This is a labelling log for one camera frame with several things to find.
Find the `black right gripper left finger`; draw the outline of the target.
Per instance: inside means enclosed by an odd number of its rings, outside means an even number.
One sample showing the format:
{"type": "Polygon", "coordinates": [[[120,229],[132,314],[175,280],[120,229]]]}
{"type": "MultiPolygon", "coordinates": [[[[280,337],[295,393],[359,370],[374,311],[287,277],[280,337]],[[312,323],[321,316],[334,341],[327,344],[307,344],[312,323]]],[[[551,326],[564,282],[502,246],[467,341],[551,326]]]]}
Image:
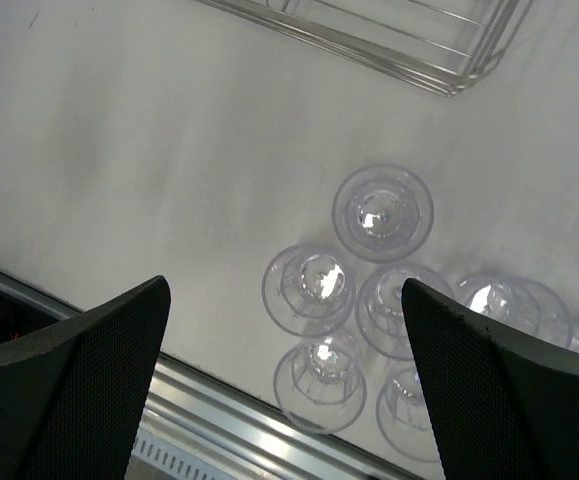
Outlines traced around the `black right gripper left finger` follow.
{"type": "Polygon", "coordinates": [[[163,276],[0,343],[0,479],[122,479],[171,305],[163,276]]]}

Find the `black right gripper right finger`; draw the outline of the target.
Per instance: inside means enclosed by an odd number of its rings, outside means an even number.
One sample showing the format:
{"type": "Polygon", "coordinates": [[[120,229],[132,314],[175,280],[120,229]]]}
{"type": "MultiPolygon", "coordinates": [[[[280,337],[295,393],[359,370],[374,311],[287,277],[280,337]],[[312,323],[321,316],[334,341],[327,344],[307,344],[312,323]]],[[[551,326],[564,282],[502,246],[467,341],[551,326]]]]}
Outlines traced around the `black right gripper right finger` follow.
{"type": "Polygon", "coordinates": [[[402,309],[448,479],[579,479],[579,353],[415,279],[402,309]]]}

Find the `clear plastic cup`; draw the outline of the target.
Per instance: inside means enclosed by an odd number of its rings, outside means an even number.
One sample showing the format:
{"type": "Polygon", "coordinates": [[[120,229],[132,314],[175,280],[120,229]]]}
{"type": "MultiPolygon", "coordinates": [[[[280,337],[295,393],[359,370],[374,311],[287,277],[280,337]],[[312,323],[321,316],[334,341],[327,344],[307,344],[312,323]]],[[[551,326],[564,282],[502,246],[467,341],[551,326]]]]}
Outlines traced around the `clear plastic cup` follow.
{"type": "Polygon", "coordinates": [[[315,338],[347,321],[356,300],[356,279],[339,251],[297,244],[278,253],[262,277],[261,296],[269,318],[284,332],[315,338]]]}
{"type": "Polygon", "coordinates": [[[571,344],[569,310],[560,296],[541,282],[474,273],[458,283],[457,295],[474,312],[559,347],[571,344]]]}
{"type": "Polygon", "coordinates": [[[410,278],[454,298],[444,278],[412,261],[398,261],[378,268],[365,280],[357,296],[355,319],[361,335],[374,350],[393,360],[413,360],[402,310],[402,288],[410,278]]]}
{"type": "Polygon", "coordinates": [[[411,170],[376,164],[348,176],[332,204],[340,243],[370,263],[389,263],[413,254],[434,223],[431,192],[411,170]]]}
{"type": "Polygon", "coordinates": [[[338,330],[305,338],[279,360],[273,376],[276,403],[299,430],[335,434],[352,425],[367,400],[362,350],[338,330]]]}
{"type": "Polygon", "coordinates": [[[410,460],[440,462],[418,371],[413,363],[396,363],[376,400],[376,421],[386,442],[410,460]]]}

